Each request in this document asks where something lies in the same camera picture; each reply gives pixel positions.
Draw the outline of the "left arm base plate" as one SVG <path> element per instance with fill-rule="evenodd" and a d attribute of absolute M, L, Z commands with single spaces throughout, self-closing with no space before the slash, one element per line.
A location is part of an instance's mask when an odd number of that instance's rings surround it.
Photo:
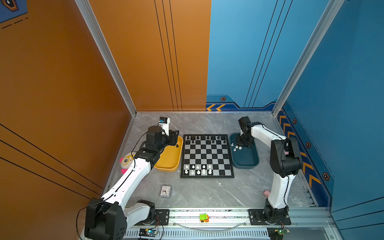
<path fill-rule="evenodd" d="M 137 223 L 135 226 L 155 226 L 158 224 L 158 220 L 161 222 L 160 225 L 164 227 L 169 224 L 170 220 L 170 210 L 169 209 L 156 209 L 155 217 L 151 221 L 141 221 Z"/>

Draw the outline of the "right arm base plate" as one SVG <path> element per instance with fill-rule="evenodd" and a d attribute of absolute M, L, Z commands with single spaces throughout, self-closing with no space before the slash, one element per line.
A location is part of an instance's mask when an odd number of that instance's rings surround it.
<path fill-rule="evenodd" d="M 256 225 L 286 225 L 292 224 L 286 209 L 249 209 L 249 218 L 252 226 Z"/>

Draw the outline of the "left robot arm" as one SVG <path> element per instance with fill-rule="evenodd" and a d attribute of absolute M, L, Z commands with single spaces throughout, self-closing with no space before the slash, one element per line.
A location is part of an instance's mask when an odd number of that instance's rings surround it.
<path fill-rule="evenodd" d="M 86 211 L 84 237 L 92 240 L 121 240 L 127 229 L 139 222 L 152 222 L 155 204 L 139 200 L 124 210 L 135 189 L 154 168 L 167 146 L 176 146 L 179 131 L 151 126 L 145 133 L 146 140 L 134 156 L 134 162 L 118 182 L 101 198 L 93 198 Z"/>

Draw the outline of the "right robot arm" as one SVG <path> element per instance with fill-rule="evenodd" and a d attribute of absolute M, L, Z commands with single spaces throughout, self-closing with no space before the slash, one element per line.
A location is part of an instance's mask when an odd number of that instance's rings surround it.
<path fill-rule="evenodd" d="M 241 134 L 237 137 L 236 145 L 239 148 L 252 147 L 255 139 L 258 139 L 271 149 L 273 185 L 264 210 L 256 213 L 254 218 L 269 225 L 282 223 L 289 218 L 288 196 L 293 180 L 303 167 L 298 141 L 296 138 L 277 134 L 260 122 L 251 122 L 249 117 L 242 117 L 238 122 Z"/>

